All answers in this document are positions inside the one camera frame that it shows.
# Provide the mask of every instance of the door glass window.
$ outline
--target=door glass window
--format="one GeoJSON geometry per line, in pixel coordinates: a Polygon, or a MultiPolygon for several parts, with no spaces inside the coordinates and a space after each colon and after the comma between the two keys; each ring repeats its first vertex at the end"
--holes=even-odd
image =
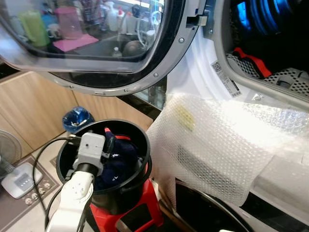
{"type": "Polygon", "coordinates": [[[32,55],[124,62],[111,71],[150,60],[163,11],[164,0],[0,0],[2,24],[32,55]]]}

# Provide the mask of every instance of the black cable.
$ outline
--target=black cable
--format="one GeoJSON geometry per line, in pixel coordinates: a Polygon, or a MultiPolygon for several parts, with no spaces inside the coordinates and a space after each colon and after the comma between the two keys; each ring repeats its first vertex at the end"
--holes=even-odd
{"type": "Polygon", "coordinates": [[[52,204],[54,202],[54,200],[56,199],[57,195],[61,192],[63,186],[61,186],[57,192],[53,195],[53,197],[51,198],[48,206],[47,206],[47,209],[46,209],[46,213],[45,213],[45,229],[47,228],[48,226],[48,223],[49,223],[49,211],[50,211],[50,208],[52,207],[52,204]]]}
{"type": "Polygon", "coordinates": [[[39,161],[39,158],[40,158],[42,152],[43,152],[50,144],[52,144],[52,143],[54,143],[54,142],[56,142],[56,141],[59,141],[59,140],[70,140],[70,138],[65,138],[65,137],[55,138],[55,139],[49,141],[48,143],[46,143],[46,144],[41,148],[41,150],[39,151],[37,157],[35,158],[35,161],[34,161],[34,164],[33,164],[33,168],[32,168],[32,179],[33,179],[34,188],[35,188],[35,190],[36,190],[36,192],[37,192],[37,194],[38,194],[38,198],[39,198],[40,203],[41,203],[41,205],[42,205],[42,208],[43,208],[43,210],[44,210],[44,212],[45,212],[45,215],[46,215],[46,207],[45,207],[44,202],[43,202],[43,199],[42,199],[42,197],[41,197],[41,195],[40,195],[40,193],[39,193],[38,183],[35,182],[35,178],[34,178],[34,175],[35,175],[35,168],[36,168],[36,166],[37,166],[37,164],[38,164],[38,161],[39,161]]]}

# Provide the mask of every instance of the fan base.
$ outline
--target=fan base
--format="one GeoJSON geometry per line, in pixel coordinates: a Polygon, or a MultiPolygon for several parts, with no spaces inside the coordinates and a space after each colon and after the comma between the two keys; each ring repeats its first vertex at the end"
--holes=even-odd
{"type": "MultiPolygon", "coordinates": [[[[26,195],[34,187],[32,168],[33,166],[27,162],[17,166],[12,173],[7,174],[2,180],[3,188],[16,199],[26,195]]],[[[42,178],[42,173],[35,169],[35,182],[38,183],[42,178]]]]}

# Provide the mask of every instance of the washing machine door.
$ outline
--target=washing machine door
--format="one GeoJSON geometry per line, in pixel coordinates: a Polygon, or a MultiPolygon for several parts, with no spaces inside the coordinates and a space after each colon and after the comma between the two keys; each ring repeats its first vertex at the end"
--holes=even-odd
{"type": "Polygon", "coordinates": [[[179,62],[206,0],[0,0],[0,56],[65,87],[141,91],[179,62]]]}

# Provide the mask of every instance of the pink container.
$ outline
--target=pink container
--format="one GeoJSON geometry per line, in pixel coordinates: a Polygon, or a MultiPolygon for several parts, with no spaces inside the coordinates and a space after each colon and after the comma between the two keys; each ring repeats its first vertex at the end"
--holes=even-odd
{"type": "Polygon", "coordinates": [[[64,39],[76,40],[82,37],[83,31],[75,7],[60,7],[55,10],[61,34],[64,39]]]}

